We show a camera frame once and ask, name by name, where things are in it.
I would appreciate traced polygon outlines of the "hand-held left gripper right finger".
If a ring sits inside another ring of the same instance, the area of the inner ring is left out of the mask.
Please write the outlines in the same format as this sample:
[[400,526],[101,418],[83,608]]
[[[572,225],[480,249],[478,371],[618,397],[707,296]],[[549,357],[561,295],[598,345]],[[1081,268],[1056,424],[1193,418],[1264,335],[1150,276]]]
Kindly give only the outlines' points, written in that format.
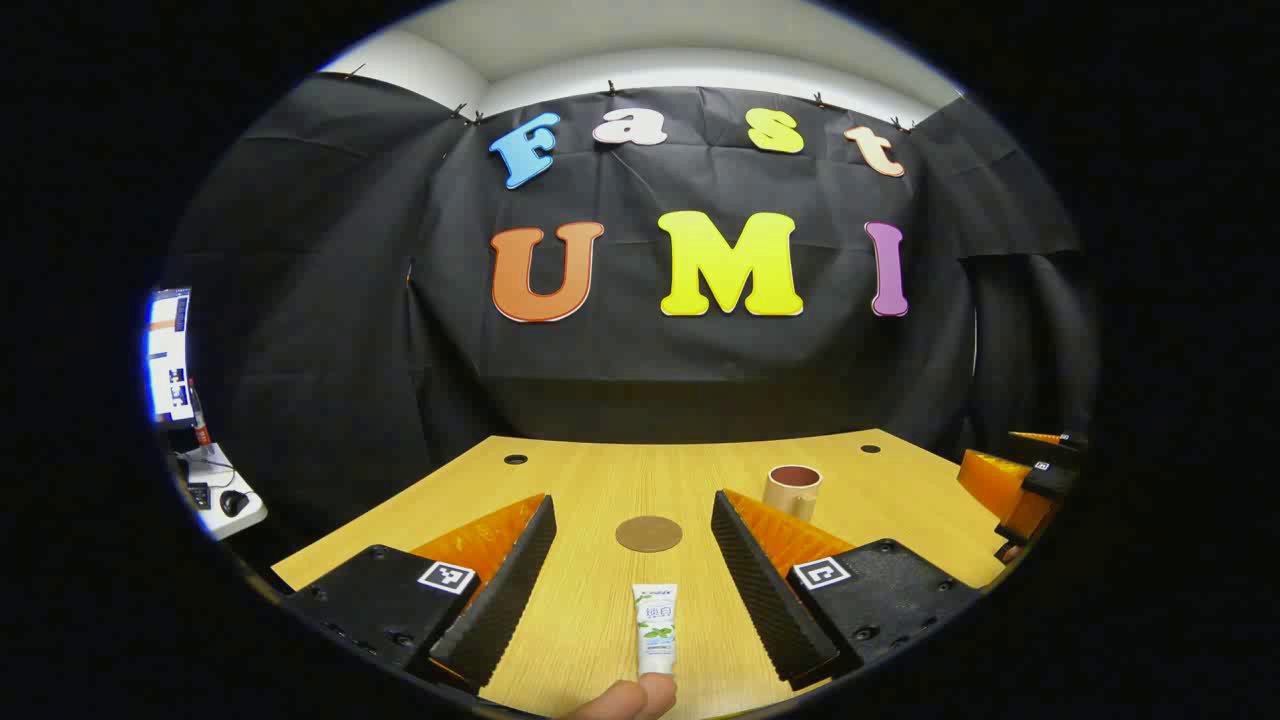
[[731,489],[716,492],[710,530],[767,656],[795,691],[874,667],[983,597],[896,539],[852,546]]

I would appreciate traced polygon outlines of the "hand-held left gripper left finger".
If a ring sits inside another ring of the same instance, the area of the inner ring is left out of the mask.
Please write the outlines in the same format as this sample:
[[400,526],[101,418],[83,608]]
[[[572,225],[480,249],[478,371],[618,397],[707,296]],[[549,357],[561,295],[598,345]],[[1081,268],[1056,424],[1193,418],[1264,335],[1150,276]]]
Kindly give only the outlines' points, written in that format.
[[311,628],[375,664],[476,694],[494,675],[557,533],[539,493],[412,552],[370,544],[285,596]]

